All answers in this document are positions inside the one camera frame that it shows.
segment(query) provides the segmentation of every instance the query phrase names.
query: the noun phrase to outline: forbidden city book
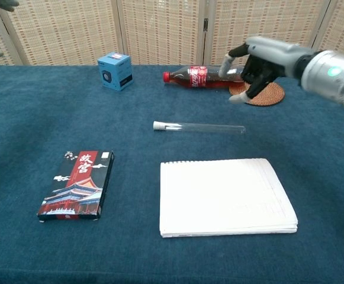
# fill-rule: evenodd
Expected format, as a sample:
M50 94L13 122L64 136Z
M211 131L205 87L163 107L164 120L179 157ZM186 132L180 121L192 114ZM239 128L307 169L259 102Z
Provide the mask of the forbidden city book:
M40 222L52 219L98 219L114 153L68 151L61 160L51 191L37 213Z

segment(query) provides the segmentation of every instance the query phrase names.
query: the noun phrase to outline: red label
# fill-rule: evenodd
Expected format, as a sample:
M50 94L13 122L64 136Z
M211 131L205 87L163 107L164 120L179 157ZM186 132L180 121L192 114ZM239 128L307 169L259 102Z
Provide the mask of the red label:
M206 86L207 68L205 66L190 67L190 87Z
M82 151L79 153L66 187L90 177L96 156L97 151Z

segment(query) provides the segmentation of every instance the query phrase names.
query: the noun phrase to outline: blue tablecloth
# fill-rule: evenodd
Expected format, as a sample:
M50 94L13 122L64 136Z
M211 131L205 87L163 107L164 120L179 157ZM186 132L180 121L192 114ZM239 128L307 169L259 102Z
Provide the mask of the blue tablecloth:
M286 78L280 104L232 105L225 89L164 85L175 69L133 66L116 92L96 66L0 67L0 283L344 283L344 109ZM247 133L154 132L154 120ZM76 149L115 153L102 217L42 224ZM160 236L160 162L252 157L273 165L297 233Z

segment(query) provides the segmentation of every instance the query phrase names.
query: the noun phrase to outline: woven coaster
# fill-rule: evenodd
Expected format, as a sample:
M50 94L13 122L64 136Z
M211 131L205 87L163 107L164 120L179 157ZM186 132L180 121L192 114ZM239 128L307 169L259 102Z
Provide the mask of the woven coaster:
M231 96L238 95L241 92L248 90L249 84L238 84L236 86L230 87ZM264 90L261 91L256 97L251 99L247 104L249 105L260 105L260 106L268 106L268 105L275 105L281 102L285 97L284 89L279 86L279 84L272 82L268 86L265 87Z

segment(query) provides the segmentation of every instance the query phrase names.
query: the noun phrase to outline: white notebook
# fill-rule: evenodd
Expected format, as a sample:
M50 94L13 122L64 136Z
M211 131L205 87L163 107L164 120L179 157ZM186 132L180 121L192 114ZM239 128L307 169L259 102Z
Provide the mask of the white notebook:
M162 237L294 233L297 224L266 159L160 165Z

